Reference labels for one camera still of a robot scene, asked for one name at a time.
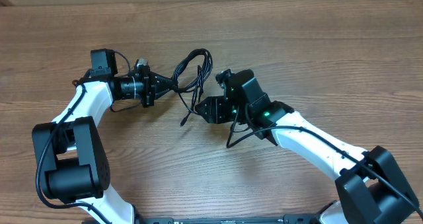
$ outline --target black joint actuator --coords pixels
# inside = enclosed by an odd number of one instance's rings
[[[364,165],[382,176],[411,202],[419,206],[416,195],[390,152],[377,146],[365,154],[364,161]],[[367,187],[363,182],[365,177],[374,178],[360,165],[356,165],[342,172],[341,176],[335,180],[342,210],[348,223],[402,223],[414,211],[404,199],[397,196],[382,182]]]
[[[56,123],[38,124],[32,130],[32,141],[37,164],[47,139]],[[74,122],[63,124],[65,132],[57,136],[49,146],[42,170],[40,184],[44,195],[49,199],[59,199],[64,204],[82,198],[101,198],[102,192],[109,187],[110,169],[93,117],[77,118]],[[77,157],[57,158],[72,143],[76,146]]]
[[[109,82],[113,100],[139,99],[144,83],[139,77],[113,77]]]
[[[114,76],[118,73],[114,51],[99,49],[91,51],[91,77]]]

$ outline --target wooden table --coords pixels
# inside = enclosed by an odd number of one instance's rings
[[[423,0],[2,7],[0,223],[87,217],[38,200],[31,130],[66,107],[71,81],[99,48],[118,50],[131,63],[145,57],[164,76],[195,48],[211,52],[213,75],[251,68],[272,100],[321,129],[390,150],[423,203]],[[181,83],[195,77],[200,62]],[[212,77],[205,91],[222,94]],[[316,212],[337,199],[333,182],[295,153],[256,137],[226,149],[229,125],[191,116],[180,127],[185,115],[169,93],[152,108],[102,117],[112,185],[144,216],[278,216]],[[413,214],[407,223],[420,221]]]

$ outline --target robotic arm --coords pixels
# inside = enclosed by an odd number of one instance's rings
[[[401,223],[414,210],[421,213],[404,174],[384,148],[368,152],[349,145],[316,128],[287,104],[270,102],[250,69],[222,71],[216,81],[223,96],[207,97],[196,111],[212,124],[233,123],[228,148],[255,134],[294,151],[335,181],[340,202],[321,210],[316,223]],[[237,123],[247,124],[253,132],[230,143]],[[367,188],[368,178],[379,182]]]
[[[204,65],[207,65],[207,55],[204,55]],[[175,73],[180,75],[195,56],[190,54]],[[156,99],[170,90],[181,93],[177,88],[177,76],[174,74],[173,78],[167,78],[153,73],[147,61],[139,59],[133,71],[129,71],[125,77],[116,77],[116,59],[112,50],[92,51],[91,60],[93,68],[75,82],[76,94],[67,108],[52,122],[38,124],[32,131],[40,169],[37,172],[37,185],[45,197],[57,198],[68,207],[79,206],[99,223],[149,223],[110,184],[110,169],[96,127],[105,110],[113,110],[112,105],[116,100],[137,99],[146,108],[153,106]],[[198,80],[193,82],[192,87],[195,85],[200,93],[194,92],[191,108],[184,102],[190,111],[188,116],[190,113],[201,115],[211,124],[232,122],[228,148],[250,135],[266,138],[274,145],[301,155],[335,181],[340,202],[324,207],[315,215],[286,215],[277,219],[276,223],[281,224],[280,220],[286,223],[321,224],[401,223],[418,207],[417,197],[388,151],[376,147],[368,152],[349,145],[316,128],[287,104],[270,102],[251,70],[238,73],[222,71],[216,80],[223,89],[223,96],[207,97],[194,109],[194,97],[198,95],[200,100],[202,82],[210,71],[211,67],[206,72],[200,66],[198,68]],[[247,124],[253,132],[230,143],[236,124]],[[77,150],[78,157],[65,160],[57,158],[58,154],[73,149]],[[378,178],[379,182],[367,188],[364,182],[368,178]],[[64,208],[47,204],[42,197],[40,199],[50,207]],[[221,223],[222,220],[185,221],[215,222]],[[253,222],[269,223],[263,220]]]

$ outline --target black cable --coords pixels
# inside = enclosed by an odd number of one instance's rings
[[[248,131],[248,130],[250,130],[250,128],[245,128],[244,130],[241,130],[241,131],[233,131],[233,133],[244,132],[244,131]]]
[[[126,58],[126,56],[124,56],[122,53],[120,53],[120,52],[118,52],[118,51],[116,51],[116,50],[113,50],[113,52],[114,52],[114,53],[116,53],[116,54],[118,54],[119,56],[122,56],[122,58],[124,58],[124,59],[125,59],[125,61],[126,61],[126,63],[128,64],[128,74],[126,74],[126,75],[121,75],[121,76],[119,76],[119,77],[130,76],[130,75],[131,75],[131,64],[130,64],[130,61],[128,61],[128,59]]]
[[[229,137],[227,138],[227,141],[226,141],[226,148],[231,148],[232,146],[234,146],[234,145],[231,145],[230,142],[232,139],[233,131],[235,130],[235,126],[237,125],[237,122],[238,122],[238,114],[239,114],[239,106],[237,108],[235,119],[233,120],[233,123],[231,125],[231,132],[229,133]]]
[[[142,98],[140,98],[138,104],[133,105],[133,106],[129,106],[127,108],[119,109],[117,111],[115,109],[113,109],[113,104],[112,104],[112,105],[110,105],[110,111],[112,111],[112,112],[121,112],[121,111],[129,110],[129,109],[132,109],[132,108],[136,108],[139,105],[141,105],[142,103],[143,103]]]
[[[41,202],[50,207],[50,208],[54,208],[54,209],[67,209],[67,208],[71,208],[71,207],[86,207],[88,208],[88,210],[92,210],[96,215],[98,215],[98,217],[105,222],[106,224],[112,224],[111,222],[109,222],[105,216],[103,216],[103,214],[93,205],[91,204],[87,204],[87,203],[73,203],[73,204],[64,204],[64,205],[56,205],[56,204],[52,204],[50,203],[44,196],[43,193],[41,191],[41,185],[40,185],[40,176],[41,176],[41,169],[42,169],[42,164],[44,163],[44,159],[46,157],[46,153],[48,148],[50,147],[51,143],[52,143],[52,139],[55,137],[56,133],[59,131],[59,128],[61,127],[61,125],[64,123],[64,121],[66,121],[66,119],[73,113],[73,111],[76,109],[76,107],[78,106],[78,104],[82,101],[85,93],[87,92],[84,84],[81,84],[82,86],[82,93],[81,96],[79,96],[79,98],[77,99],[77,101],[72,105],[72,107],[67,111],[66,115],[56,124],[55,128],[53,129],[53,131],[51,132],[50,136],[47,138],[47,142],[44,146],[44,149],[41,153],[41,157],[40,157],[40,162],[38,163],[37,166],[37,171],[36,171],[36,176],[35,176],[35,187],[37,190],[37,194],[38,197],[40,198]]]
[[[376,177],[379,181],[381,181],[384,185],[386,185],[386,187],[388,187],[392,192],[394,192],[396,195],[398,195],[399,197],[401,197],[402,199],[404,199],[417,212],[417,214],[423,220],[423,212],[422,212],[422,210],[420,210],[420,208],[418,206],[416,206],[408,197],[406,197],[404,194],[402,194],[400,191],[398,191],[394,186],[392,186],[392,184],[390,184],[383,177],[381,177],[380,175],[378,175],[375,171],[373,171],[369,167],[365,166],[362,162],[359,162],[357,159],[355,159],[354,157],[352,157],[351,155],[349,155],[346,151],[343,151],[343,150],[339,149],[337,146],[333,145],[331,142],[329,142],[328,140],[326,140],[325,138],[323,138],[319,134],[317,134],[317,133],[315,133],[315,132],[313,132],[311,130],[308,130],[306,128],[296,127],[296,126],[274,126],[274,127],[271,127],[271,128],[262,128],[260,130],[252,131],[252,132],[250,132],[250,133],[242,136],[241,138],[239,138],[238,140],[234,141],[229,146],[227,144],[226,147],[228,147],[228,148],[233,147],[234,145],[240,143],[241,141],[245,140],[246,138],[248,138],[248,137],[250,137],[252,135],[255,135],[255,134],[260,133],[260,132],[263,132],[263,131],[269,131],[269,130],[274,130],[274,129],[287,129],[287,130],[304,131],[305,133],[308,133],[308,134],[316,137],[317,139],[321,140],[323,143],[325,143],[326,145],[328,145],[330,148],[334,149],[337,153],[340,153],[341,155],[343,155],[344,157],[346,157],[350,161],[352,161],[352,162],[356,163],[357,165],[359,165],[360,167],[362,167],[370,175]]]
[[[247,124],[249,125],[250,128],[253,128],[254,126],[252,124],[252,121],[251,121],[251,118],[250,118],[250,114],[249,114],[249,106],[250,106],[249,103],[246,103],[245,104],[244,113],[245,113],[245,118],[247,119]]]
[[[197,66],[197,77],[186,87],[179,88],[178,87],[179,76],[182,74],[182,72],[184,72],[184,70],[186,69],[186,66],[188,66],[190,61],[192,61],[195,57],[200,56],[200,55],[204,56],[204,61],[203,61],[203,65],[201,67]],[[198,113],[194,111],[194,106],[197,102],[201,101],[201,95],[204,92],[204,90],[203,90],[204,82],[209,77],[210,73],[212,72],[212,69],[213,69],[213,58],[212,58],[212,55],[210,54],[210,52],[206,49],[195,49],[195,50],[193,50],[175,68],[175,70],[173,72],[173,76],[172,76],[172,80],[173,80],[173,83],[174,83],[173,91],[178,93],[179,98],[184,103],[186,109],[188,109],[188,114],[185,116],[185,118],[180,123],[181,126],[183,126],[185,124],[185,122],[187,121],[187,119],[188,119],[188,117],[190,116],[191,113],[198,115]],[[181,94],[182,93],[191,93],[191,92],[192,92],[192,100],[191,100],[191,107],[189,107],[185,103]]]

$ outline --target white arm segment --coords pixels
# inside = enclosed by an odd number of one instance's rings
[[[75,111],[70,115],[65,122],[75,121],[77,118],[92,116],[94,119],[95,126],[98,126],[104,111],[109,108],[113,103],[112,92],[107,83],[94,81],[84,83],[87,93],[84,95],[82,101],[78,104]],[[82,86],[79,85],[76,88],[76,94],[72,98],[71,102],[65,110],[56,118],[53,122],[59,122],[64,117],[67,111],[75,104],[78,98],[81,96]]]
[[[348,224],[341,203],[336,201],[326,209],[319,218],[321,224]]]
[[[319,134],[321,137],[325,138],[341,150],[348,152],[348,154],[355,159],[360,161],[364,158],[362,153],[366,151],[365,149],[349,145],[327,134],[319,128],[316,128],[306,121],[299,112],[286,114],[276,123],[277,126],[297,126],[307,128],[308,130]],[[305,133],[304,131],[275,129],[272,130],[272,134],[276,143],[280,147],[290,149],[302,156],[333,181],[340,176],[339,172],[342,169],[350,169],[355,165],[355,163],[347,158],[343,158],[341,154],[334,151],[321,140],[311,134]]]
[[[102,198],[84,198],[77,200],[77,202],[85,202],[93,204],[103,216],[111,223],[134,224],[135,211],[131,204],[125,202],[115,189],[110,185],[107,190],[103,192]],[[103,221],[93,212],[84,209],[91,217],[95,218],[101,224]]]
[[[84,95],[82,101],[78,104],[75,111],[70,115],[65,122],[75,121],[77,118],[92,116],[95,126],[98,126],[100,119],[107,108],[113,103],[112,92],[107,83],[95,81],[84,83],[87,93]],[[59,122],[67,113],[67,111],[75,104],[81,96],[82,86],[76,88],[76,94],[67,105],[66,109],[53,122]],[[86,202],[93,204],[105,218],[115,224],[133,224],[135,211],[131,204],[125,202],[119,194],[113,189],[112,185],[103,192],[102,198],[84,198],[76,202]],[[80,207],[88,214],[95,218],[99,223],[104,224],[103,221],[92,211],[88,211],[86,207]]]

